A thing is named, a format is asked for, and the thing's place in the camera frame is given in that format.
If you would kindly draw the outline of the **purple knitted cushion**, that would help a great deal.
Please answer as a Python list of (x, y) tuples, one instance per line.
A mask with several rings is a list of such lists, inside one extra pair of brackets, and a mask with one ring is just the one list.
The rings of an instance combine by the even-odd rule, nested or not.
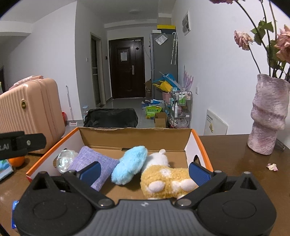
[(91, 188), (100, 191), (111, 176), (119, 161), (84, 146), (69, 166), (69, 170), (77, 171), (77, 177)]

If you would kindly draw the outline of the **yellow white plush toy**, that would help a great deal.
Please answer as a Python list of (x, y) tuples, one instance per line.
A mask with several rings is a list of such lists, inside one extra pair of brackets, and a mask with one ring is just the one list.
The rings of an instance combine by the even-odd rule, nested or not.
[(187, 168), (170, 167), (165, 149), (147, 156), (140, 185), (149, 200), (180, 199), (198, 188)]

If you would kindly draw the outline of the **light blue fluffy plush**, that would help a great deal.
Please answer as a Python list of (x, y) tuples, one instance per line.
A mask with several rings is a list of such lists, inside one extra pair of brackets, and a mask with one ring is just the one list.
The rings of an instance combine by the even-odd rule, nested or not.
[(111, 174), (116, 185), (126, 185), (141, 170), (148, 156), (145, 146), (136, 146), (127, 150)]

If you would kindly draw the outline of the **orange fruit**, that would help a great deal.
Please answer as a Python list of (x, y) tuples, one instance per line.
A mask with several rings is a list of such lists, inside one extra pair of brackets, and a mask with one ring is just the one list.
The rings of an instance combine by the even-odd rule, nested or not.
[(12, 167), (19, 168), (19, 167), (21, 167), (24, 164), (25, 157), (24, 156), (20, 156), (20, 157), (10, 158), (10, 159), (8, 159), (8, 161), (11, 164)]

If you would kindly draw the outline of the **blue tissue pack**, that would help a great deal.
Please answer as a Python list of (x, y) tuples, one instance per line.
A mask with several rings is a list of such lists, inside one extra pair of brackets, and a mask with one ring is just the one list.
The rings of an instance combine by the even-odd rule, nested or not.
[(6, 178), (14, 172), (13, 167), (8, 160), (0, 161), (0, 180)]

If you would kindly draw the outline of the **crumpled clear plastic bag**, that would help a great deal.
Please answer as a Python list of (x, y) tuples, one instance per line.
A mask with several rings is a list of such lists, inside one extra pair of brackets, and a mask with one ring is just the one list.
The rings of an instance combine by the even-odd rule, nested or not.
[(74, 150), (62, 150), (56, 158), (56, 169), (62, 174), (65, 173), (77, 156), (78, 153)]

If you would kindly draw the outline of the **red cardboard box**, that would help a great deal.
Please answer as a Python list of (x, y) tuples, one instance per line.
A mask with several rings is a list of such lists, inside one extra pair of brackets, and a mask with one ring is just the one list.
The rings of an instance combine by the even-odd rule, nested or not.
[(47, 151), (26, 177), (75, 170), (85, 186), (115, 201), (180, 198), (197, 187), (188, 174), (194, 161), (212, 170), (193, 129), (78, 127)]

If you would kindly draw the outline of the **pink ribbed suitcase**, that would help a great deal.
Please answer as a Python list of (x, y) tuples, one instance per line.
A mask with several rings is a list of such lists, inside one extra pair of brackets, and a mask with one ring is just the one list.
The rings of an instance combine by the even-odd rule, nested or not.
[(65, 133), (57, 83), (35, 79), (1, 95), (1, 133), (42, 133), (46, 146), (34, 153), (45, 154)]

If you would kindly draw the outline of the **small blue tissue packet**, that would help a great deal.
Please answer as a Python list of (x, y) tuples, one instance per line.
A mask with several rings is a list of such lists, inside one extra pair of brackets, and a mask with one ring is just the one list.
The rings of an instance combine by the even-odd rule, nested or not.
[(16, 209), (16, 206), (18, 205), (18, 202), (19, 201), (14, 201), (12, 203), (12, 217), (11, 217), (11, 228), (15, 231), (17, 231), (17, 227), (16, 227), (16, 224), (15, 224), (15, 209)]

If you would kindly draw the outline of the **black bag on floor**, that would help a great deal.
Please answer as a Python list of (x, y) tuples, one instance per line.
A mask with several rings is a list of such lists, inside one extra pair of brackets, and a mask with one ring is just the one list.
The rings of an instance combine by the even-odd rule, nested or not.
[(136, 128), (138, 116), (133, 108), (90, 109), (84, 118), (84, 127)]

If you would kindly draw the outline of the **fallen rose petal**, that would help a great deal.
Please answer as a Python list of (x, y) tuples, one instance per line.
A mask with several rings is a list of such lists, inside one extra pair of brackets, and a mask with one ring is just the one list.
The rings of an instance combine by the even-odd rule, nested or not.
[(267, 167), (270, 171), (274, 171), (274, 172), (278, 171), (277, 165), (276, 165), (275, 163), (273, 163), (273, 164), (268, 163), (266, 167)]

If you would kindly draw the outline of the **small cardboard box on floor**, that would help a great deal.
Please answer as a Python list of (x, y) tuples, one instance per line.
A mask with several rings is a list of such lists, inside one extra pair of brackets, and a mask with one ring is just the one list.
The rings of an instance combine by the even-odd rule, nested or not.
[(167, 127), (167, 114), (165, 112), (156, 113), (154, 116), (155, 128), (166, 128)]

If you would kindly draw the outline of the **pink textured vase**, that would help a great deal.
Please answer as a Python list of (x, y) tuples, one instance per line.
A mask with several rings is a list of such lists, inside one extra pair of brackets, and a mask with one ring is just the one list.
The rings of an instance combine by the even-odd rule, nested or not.
[(257, 75), (257, 80), (251, 110), (254, 122), (247, 145), (256, 153), (270, 155), (276, 143), (277, 132), (285, 129), (289, 82), (266, 74)]

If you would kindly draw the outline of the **dark entrance door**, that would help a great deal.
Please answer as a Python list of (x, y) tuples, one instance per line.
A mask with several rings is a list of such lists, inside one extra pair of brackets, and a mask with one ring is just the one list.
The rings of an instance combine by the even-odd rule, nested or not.
[(146, 96), (144, 39), (109, 41), (112, 99)]

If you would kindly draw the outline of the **grey refrigerator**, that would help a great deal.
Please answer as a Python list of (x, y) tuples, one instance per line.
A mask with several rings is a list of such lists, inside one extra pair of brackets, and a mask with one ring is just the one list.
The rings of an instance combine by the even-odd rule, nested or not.
[(175, 29), (162, 29), (161, 33), (150, 34), (150, 63), (152, 84), (164, 75), (171, 74), (178, 82), (178, 62), (171, 59)]

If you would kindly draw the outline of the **dried pink roses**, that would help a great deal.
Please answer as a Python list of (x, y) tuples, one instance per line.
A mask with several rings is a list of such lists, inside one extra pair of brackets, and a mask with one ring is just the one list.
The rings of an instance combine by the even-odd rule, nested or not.
[(211, 1), (211, 3), (236, 3), (242, 9), (253, 25), (253, 29), (250, 30), (252, 35), (235, 30), (233, 38), (236, 45), (242, 50), (250, 52), (252, 51), (251, 45), (253, 43), (262, 46), (266, 51), (268, 75), (289, 82), (289, 27), (284, 25), (282, 29), (277, 29), (277, 21), (271, 2), (268, 3), (272, 16), (272, 20), (269, 21), (267, 19), (264, 2), (259, 1), (262, 7), (263, 18), (258, 23), (254, 22), (250, 14), (241, 4), (241, 1)]

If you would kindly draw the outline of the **white panel against wall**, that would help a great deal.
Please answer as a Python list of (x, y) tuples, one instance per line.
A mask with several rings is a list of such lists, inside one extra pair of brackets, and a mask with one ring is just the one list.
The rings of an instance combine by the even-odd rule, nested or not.
[(226, 135), (228, 130), (228, 125), (224, 123), (216, 114), (207, 110), (206, 112), (206, 122), (204, 126), (204, 135)]

